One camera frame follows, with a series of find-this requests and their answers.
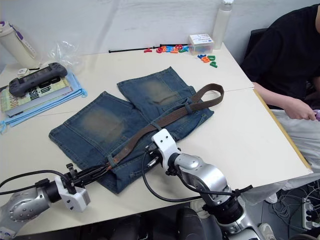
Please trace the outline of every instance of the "white table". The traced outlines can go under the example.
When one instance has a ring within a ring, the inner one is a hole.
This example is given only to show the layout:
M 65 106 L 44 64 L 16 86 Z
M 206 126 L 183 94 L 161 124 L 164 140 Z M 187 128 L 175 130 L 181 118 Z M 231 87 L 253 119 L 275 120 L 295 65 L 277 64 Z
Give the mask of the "white table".
M 53 169 L 66 173 L 71 160 L 49 140 L 50 130 L 106 90 L 123 98 L 116 83 L 145 76 L 172 66 L 188 84 L 199 90 L 218 83 L 226 90 L 223 101 L 212 109 L 215 114 L 187 138 L 178 143 L 182 151 L 198 155 L 216 165 L 232 188 L 267 185 L 304 176 L 310 170 L 282 133 L 228 50 L 214 53 L 218 68 L 186 54 L 121 52 L 84 56 L 86 68 L 77 77 L 86 88 L 87 98 L 77 97 L 35 116 L 0 136 L 1 180 L 24 172 Z M 16 65 L 8 65 L 0 75 L 0 86 L 15 77 Z M 204 100 L 216 93 L 206 94 Z M 30 176 L 6 184 L 1 191 L 21 188 L 47 177 Z M 158 165 L 147 174 L 151 186 L 169 198 L 194 196 L 176 177 L 166 176 Z M 84 213 L 68 211 L 60 201 L 28 223 L 19 233 L 34 234 L 65 229 L 122 217 L 172 205 L 148 192 L 142 179 L 115 195 L 99 185 L 87 186 L 91 203 Z M 9 195 L 0 196 L 0 206 Z

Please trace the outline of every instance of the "black t-shirt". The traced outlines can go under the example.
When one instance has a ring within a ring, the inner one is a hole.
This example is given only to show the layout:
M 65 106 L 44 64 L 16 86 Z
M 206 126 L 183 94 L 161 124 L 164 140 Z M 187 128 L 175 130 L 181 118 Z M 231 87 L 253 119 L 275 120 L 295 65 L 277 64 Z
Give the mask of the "black t-shirt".
M 306 83 L 320 76 L 318 4 L 277 19 L 244 59 L 241 68 L 252 82 L 296 99 L 306 97 Z

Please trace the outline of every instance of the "plastic bag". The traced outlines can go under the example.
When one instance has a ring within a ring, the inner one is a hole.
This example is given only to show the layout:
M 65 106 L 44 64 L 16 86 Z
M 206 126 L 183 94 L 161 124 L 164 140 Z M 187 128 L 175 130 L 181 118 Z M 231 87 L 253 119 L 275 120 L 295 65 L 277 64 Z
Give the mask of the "plastic bag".
M 67 41 L 56 41 L 48 56 L 54 62 L 60 63 L 66 69 L 77 74 L 84 68 L 83 60 L 77 55 L 78 46 Z

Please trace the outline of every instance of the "person's hand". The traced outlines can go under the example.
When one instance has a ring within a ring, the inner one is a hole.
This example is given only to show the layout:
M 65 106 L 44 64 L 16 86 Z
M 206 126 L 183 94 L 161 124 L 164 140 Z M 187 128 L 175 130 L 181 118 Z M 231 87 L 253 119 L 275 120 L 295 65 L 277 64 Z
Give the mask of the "person's hand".
M 316 120 L 315 112 L 311 107 L 299 99 L 288 98 L 283 109 L 291 119 Z

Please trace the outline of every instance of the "white wall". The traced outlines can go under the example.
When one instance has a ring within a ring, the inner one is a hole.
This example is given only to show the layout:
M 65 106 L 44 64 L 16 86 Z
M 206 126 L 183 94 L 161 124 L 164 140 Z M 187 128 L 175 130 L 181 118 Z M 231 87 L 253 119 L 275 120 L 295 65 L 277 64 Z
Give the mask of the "white wall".
M 79 54 L 186 43 L 212 33 L 220 0 L 0 0 L 2 19 L 32 37 L 46 56 L 55 41 L 78 44 Z M 225 44 L 242 61 L 250 31 L 318 0 L 235 0 Z M 15 60 L 0 46 L 0 65 Z

